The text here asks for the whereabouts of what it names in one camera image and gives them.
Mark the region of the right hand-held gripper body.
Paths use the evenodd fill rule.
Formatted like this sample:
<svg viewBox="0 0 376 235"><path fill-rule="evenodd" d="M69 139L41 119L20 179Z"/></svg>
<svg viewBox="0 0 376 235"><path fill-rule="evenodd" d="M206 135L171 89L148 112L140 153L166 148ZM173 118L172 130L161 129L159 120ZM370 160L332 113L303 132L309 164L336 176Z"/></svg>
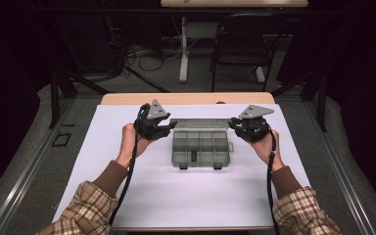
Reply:
<svg viewBox="0 0 376 235"><path fill-rule="evenodd" d="M240 115L241 124L238 126L245 132L245 141L258 142L263 139L270 131L271 127L264 118L266 115L273 114L274 111L269 108L250 105Z"/></svg>

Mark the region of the grey plastic compartment box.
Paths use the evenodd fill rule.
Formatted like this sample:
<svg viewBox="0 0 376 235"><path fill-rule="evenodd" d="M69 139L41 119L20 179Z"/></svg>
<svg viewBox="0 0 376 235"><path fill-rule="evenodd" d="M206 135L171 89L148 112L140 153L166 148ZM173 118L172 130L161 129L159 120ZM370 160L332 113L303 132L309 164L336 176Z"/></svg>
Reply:
<svg viewBox="0 0 376 235"><path fill-rule="evenodd" d="M173 118L171 162L175 167L212 167L223 169L230 164L232 144L228 141L227 118ZM197 152L197 161L191 153Z"/></svg>

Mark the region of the person's right hand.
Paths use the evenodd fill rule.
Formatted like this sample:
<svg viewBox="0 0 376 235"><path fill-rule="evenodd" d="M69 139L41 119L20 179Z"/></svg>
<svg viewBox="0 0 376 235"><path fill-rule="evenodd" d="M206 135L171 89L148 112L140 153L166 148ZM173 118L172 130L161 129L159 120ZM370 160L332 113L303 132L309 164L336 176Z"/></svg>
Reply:
<svg viewBox="0 0 376 235"><path fill-rule="evenodd" d="M276 130L272 130L272 133L267 134L263 139L250 145L255 150L258 157L266 164L269 165L269 161L272 162L272 170L276 171L285 166L281 159L280 147L279 147L279 134Z"/></svg>

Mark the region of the white-legged wooden desk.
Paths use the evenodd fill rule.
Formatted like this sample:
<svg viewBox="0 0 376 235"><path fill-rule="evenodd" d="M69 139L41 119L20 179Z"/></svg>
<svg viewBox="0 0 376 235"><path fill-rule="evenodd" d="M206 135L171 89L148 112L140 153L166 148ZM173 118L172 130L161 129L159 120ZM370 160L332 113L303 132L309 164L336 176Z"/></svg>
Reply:
<svg viewBox="0 0 376 235"><path fill-rule="evenodd" d="M161 6L171 10L200 10L222 9L246 10L263 8L295 9L305 8L308 0L161 0ZM181 67L179 81L188 80L189 51L188 38L213 38L217 22L190 22L186 17L181 18Z"/></svg>

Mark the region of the aluminium floor rail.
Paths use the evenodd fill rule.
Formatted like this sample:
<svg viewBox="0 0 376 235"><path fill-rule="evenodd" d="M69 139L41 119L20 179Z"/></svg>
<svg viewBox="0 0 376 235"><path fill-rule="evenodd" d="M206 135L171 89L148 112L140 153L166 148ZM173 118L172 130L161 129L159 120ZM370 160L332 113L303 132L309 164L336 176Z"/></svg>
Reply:
<svg viewBox="0 0 376 235"><path fill-rule="evenodd" d="M50 128L51 105L41 102L23 142L0 178L0 235L6 230L21 204L61 127L61 121L66 118L73 104L74 99L62 101L59 120Z"/></svg>
<svg viewBox="0 0 376 235"><path fill-rule="evenodd" d="M322 142L322 146L325 148L329 166L337 180L341 194L348 205L360 235L376 235L366 211L361 204L361 200L355 193L350 179L337 155L333 144L331 143L328 134L323 131L317 122L315 107L311 102L303 102L303 105L310 116L311 123L314 125L316 133Z"/></svg>

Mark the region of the black metal stand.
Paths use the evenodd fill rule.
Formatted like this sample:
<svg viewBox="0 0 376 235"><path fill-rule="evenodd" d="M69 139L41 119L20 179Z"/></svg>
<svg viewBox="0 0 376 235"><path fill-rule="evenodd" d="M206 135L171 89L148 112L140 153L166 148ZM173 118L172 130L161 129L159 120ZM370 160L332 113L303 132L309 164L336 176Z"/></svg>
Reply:
<svg viewBox="0 0 376 235"><path fill-rule="evenodd" d="M69 99L74 99L77 96L78 92L73 85L74 80L101 95L106 95L109 93L107 89L93 83L77 72L67 69L55 69L50 82L52 113L50 128L53 128L61 118L59 91L62 91Z"/></svg>
<svg viewBox="0 0 376 235"><path fill-rule="evenodd" d="M280 88L271 92L273 97L277 97L284 92L295 87L299 83L304 82L304 88L300 94L302 101L311 101L315 94L317 97L316 106L316 122L323 132L326 132L325 126L325 106L326 106L326 91L327 91L327 73L324 70L311 70L306 72L301 77L295 78L292 81L284 83Z"/></svg>

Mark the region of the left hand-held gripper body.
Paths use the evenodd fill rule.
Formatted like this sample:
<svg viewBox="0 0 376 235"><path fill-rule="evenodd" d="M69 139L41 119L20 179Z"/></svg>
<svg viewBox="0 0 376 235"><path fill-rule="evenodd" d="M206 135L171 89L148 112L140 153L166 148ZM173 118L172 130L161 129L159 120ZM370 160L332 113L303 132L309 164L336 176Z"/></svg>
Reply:
<svg viewBox="0 0 376 235"><path fill-rule="evenodd" d="M153 135L158 130L169 130L162 128L161 122L168 119L170 113L166 112L158 100L154 99L151 104L142 105L134 122L134 128L140 137L147 140L154 140Z"/></svg>

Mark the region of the black folding chair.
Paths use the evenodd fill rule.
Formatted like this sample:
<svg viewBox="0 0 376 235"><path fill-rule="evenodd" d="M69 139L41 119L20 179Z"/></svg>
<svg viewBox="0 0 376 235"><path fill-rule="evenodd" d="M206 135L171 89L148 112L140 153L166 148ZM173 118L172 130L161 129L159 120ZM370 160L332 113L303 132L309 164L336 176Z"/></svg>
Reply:
<svg viewBox="0 0 376 235"><path fill-rule="evenodd" d="M216 28L211 56L211 90L216 66L266 68L265 90L277 42L287 28L284 17L275 14L237 13L222 19Z"/></svg>

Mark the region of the person's left hand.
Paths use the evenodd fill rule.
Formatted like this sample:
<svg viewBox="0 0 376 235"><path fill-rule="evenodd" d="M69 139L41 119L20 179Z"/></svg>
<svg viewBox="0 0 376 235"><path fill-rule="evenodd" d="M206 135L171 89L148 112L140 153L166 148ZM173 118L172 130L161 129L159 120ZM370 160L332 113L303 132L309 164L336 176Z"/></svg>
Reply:
<svg viewBox="0 0 376 235"><path fill-rule="evenodd" d="M138 136L132 123L126 124L122 128L120 149L116 162L125 168L129 168L132 156L138 158L150 144L150 140Z"/></svg>

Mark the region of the white board sheet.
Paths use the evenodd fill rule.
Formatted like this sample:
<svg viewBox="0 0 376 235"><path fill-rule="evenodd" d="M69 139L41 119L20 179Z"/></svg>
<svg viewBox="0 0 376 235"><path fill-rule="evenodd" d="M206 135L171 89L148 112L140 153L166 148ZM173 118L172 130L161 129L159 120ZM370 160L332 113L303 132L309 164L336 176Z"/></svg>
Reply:
<svg viewBox="0 0 376 235"><path fill-rule="evenodd" d="M90 123L59 208L77 186L95 179L118 153L122 127L133 122L136 105L100 105ZM179 169L171 163L170 137L148 147L135 169L113 227L143 229L234 229L272 224L266 166L249 144L228 134L234 150L229 166Z"/></svg>

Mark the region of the light wooden table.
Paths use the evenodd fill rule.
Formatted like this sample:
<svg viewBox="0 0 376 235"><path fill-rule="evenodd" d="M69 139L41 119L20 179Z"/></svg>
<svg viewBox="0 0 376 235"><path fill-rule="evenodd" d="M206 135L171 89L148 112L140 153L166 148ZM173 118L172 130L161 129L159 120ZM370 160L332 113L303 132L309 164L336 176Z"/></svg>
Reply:
<svg viewBox="0 0 376 235"><path fill-rule="evenodd" d="M158 100L163 105L274 104L268 92L110 93L102 105L142 105Z"/></svg>

